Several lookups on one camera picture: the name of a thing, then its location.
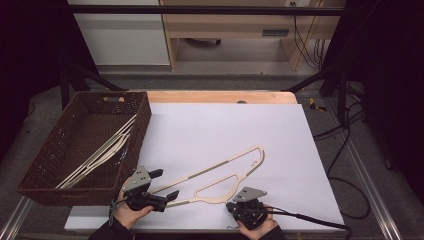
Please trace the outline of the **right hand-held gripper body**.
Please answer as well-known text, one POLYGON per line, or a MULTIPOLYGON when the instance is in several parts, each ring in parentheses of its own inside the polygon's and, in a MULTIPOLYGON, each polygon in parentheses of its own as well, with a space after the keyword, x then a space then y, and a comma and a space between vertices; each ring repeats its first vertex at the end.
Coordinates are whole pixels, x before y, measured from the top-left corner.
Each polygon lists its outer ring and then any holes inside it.
POLYGON ((254 230, 268 217, 264 204, 259 201, 260 197, 266 195, 264 190, 244 187, 226 204, 226 208, 236 221, 240 221, 248 230, 254 230))

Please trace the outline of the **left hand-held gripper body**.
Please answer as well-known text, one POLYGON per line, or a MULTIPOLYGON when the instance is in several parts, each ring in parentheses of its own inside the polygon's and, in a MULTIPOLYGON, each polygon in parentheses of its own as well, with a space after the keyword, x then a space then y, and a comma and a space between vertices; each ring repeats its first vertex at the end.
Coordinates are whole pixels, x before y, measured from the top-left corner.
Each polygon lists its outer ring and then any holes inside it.
POLYGON ((167 205, 167 199, 148 192, 152 180, 149 172, 142 165, 135 169, 123 185, 124 200, 133 211, 152 206, 154 211, 163 212, 167 205))

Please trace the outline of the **cream wooden hanger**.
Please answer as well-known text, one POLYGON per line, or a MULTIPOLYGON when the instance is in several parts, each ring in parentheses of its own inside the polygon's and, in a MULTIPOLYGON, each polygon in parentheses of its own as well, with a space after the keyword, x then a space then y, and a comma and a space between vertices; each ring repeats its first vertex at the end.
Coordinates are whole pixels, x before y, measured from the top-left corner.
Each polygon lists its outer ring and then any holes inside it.
POLYGON ((229 218, 226 204, 266 159, 263 145, 194 146, 153 151, 143 157, 150 170, 164 175, 155 180, 151 192, 166 195, 178 191, 162 213, 146 221, 155 230, 222 230, 229 218))
POLYGON ((91 154, 79 167, 62 180, 56 189, 69 189, 79 183, 96 168, 111 159, 128 141, 130 131, 136 120, 133 115, 120 129, 118 129, 105 143, 91 154))

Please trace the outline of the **brown woven plastic basket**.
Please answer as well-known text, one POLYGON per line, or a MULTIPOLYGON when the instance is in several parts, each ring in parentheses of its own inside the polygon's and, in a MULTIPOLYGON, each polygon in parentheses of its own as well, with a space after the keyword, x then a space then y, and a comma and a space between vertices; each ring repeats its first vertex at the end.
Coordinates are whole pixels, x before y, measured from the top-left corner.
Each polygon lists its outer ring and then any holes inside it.
POLYGON ((46 206, 107 205, 132 174, 151 118, 145 92, 79 92, 44 142, 17 192, 46 206), (69 189, 56 186, 133 115, 125 145, 69 189))

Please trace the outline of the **person's left hand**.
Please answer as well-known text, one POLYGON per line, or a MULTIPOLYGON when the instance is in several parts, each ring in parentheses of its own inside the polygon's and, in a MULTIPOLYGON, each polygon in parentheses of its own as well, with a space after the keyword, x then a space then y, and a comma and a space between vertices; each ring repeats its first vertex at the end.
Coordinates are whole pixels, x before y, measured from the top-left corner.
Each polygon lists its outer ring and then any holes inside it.
POLYGON ((144 207, 139 211, 131 210, 126 202, 124 201, 124 192, 123 190, 119 191, 117 198, 117 204, 115 207, 114 217, 117 221, 120 222, 127 230, 131 230, 133 226, 143 217, 147 216, 150 212, 153 211, 152 206, 144 207))

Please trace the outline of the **person's right hand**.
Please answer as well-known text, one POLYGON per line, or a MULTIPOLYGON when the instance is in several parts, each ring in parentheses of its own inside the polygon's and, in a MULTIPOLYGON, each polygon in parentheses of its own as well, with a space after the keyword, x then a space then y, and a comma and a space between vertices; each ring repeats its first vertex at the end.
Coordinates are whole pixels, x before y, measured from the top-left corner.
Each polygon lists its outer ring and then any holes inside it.
POLYGON ((241 221, 237 222, 239 231, 246 236, 249 240, 260 240, 268 231, 274 227, 279 226, 271 215, 268 215, 265 221, 256 229, 249 230, 241 221))

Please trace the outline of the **white paper sheet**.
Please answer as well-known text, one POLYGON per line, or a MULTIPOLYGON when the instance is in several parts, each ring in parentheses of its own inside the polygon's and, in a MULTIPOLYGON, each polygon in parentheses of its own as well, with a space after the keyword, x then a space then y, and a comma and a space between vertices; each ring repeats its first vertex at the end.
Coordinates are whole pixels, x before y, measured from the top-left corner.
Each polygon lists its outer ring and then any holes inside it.
MULTIPOLYGON (((262 202, 286 210, 286 215, 276 220, 289 232, 331 231, 343 221, 301 105, 155 104, 152 112, 141 164, 153 151, 261 144, 266 151, 265 162, 240 190, 252 187, 266 191, 262 202)), ((222 230, 151 230, 146 221, 155 213, 140 220, 135 230, 233 232, 237 228, 228 212, 222 230)))

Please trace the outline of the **yellow and black tape piece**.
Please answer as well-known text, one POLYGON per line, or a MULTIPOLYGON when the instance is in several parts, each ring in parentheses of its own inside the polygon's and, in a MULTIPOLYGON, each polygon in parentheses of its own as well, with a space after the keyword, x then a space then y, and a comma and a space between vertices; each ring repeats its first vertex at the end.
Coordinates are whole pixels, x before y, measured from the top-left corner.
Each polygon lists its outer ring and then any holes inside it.
POLYGON ((309 106, 311 110, 316 110, 320 112, 327 112, 328 109, 325 106, 318 106, 314 98, 309 98, 309 106))

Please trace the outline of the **black metal stand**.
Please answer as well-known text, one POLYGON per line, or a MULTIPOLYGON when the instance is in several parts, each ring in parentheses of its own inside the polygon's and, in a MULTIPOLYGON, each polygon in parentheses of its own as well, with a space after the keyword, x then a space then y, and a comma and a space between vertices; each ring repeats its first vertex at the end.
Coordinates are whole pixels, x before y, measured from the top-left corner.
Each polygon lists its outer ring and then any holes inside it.
POLYGON ((334 92, 337 92, 337 120, 342 126, 345 126, 347 124, 345 113, 347 75, 341 65, 331 64, 318 73, 308 77, 306 80, 284 89, 284 92, 296 93, 318 80, 323 80, 319 89, 319 93, 322 97, 330 97, 334 92))
POLYGON ((124 88, 107 81, 98 73, 90 71, 81 65, 68 65, 60 73, 62 109, 65 109, 70 102, 70 87, 73 87, 75 91, 90 90, 90 87, 86 83, 86 79, 91 79, 111 91, 124 91, 124 88))

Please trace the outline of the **black object under desk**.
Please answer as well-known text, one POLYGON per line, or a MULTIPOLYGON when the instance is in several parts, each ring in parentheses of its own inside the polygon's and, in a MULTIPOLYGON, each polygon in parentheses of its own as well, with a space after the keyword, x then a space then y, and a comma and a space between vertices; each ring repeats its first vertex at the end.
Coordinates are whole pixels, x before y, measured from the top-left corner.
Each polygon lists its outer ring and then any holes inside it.
POLYGON ((221 39, 195 39, 195 38, 185 38, 185 41, 190 45, 202 46, 202 47, 219 46, 222 42, 221 39))

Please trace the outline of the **white cabinet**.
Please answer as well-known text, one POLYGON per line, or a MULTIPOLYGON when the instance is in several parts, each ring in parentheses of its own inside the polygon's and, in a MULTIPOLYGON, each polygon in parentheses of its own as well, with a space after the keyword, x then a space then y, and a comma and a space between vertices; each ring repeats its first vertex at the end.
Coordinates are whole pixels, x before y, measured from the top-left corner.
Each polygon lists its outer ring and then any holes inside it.
POLYGON ((160 14, 75 14, 96 65, 169 65, 160 14))

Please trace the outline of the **light wooden desk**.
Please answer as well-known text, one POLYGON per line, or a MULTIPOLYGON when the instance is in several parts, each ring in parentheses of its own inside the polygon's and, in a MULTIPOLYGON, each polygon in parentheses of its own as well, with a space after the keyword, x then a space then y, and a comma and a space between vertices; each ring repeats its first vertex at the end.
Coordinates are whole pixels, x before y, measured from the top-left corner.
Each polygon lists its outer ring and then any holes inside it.
MULTIPOLYGON (((344 7, 347 0, 158 0, 162 6, 251 6, 251 7, 344 7)), ((292 70, 312 52, 306 48, 312 40, 332 39, 337 16, 278 15, 175 15, 163 16, 170 39, 276 38, 281 41, 292 70), (263 29, 288 29, 287 37, 262 37, 263 29)))

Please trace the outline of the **black curtain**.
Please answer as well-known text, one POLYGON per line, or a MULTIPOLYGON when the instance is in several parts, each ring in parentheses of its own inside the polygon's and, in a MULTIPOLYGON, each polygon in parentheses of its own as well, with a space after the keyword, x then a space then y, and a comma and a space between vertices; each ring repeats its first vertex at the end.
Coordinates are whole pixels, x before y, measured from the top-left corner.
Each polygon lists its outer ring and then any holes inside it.
POLYGON ((424 0, 346 0, 324 65, 363 84, 386 153, 424 204, 424 0))
POLYGON ((69 0, 0 0, 0 160, 29 110, 29 100, 59 84, 68 63, 95 73, 74 15, 50 11, 69 0))

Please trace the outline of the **aluminium rail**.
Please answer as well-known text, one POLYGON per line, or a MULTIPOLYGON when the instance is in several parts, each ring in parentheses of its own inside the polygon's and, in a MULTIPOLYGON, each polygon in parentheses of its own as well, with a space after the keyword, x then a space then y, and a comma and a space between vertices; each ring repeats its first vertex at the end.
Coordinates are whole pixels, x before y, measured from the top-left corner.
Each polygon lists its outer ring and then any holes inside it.
POLYGON ((24 220, 26 219, 33 201, 22 197, 16 205, 13 213, 0 230, 0 240, 15 240, 24 220))
POLYGON ((360 154, 348 133, 342 134, 345 142, 344 150, 347 151, 348 158, 351 162, 353 171, 367 196, 373 215, 379 225, 379 228, 386 240, 402 240, 400 231, 394 222, 379 190, 371 175, 367 171, 360 154))

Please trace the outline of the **black horizontal frame bar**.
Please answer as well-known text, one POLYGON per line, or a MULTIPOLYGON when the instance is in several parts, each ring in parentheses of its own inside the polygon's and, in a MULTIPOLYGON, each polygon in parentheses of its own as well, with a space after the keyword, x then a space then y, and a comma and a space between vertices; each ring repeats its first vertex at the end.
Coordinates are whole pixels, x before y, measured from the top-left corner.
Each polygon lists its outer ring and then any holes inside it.
POLYGON ((281 15, 342 16, 344 8, 239 7, 239 6, 147 6, 147 5, 69 5, 72 13, 87 14, 194 14, 194 15, 281 15))

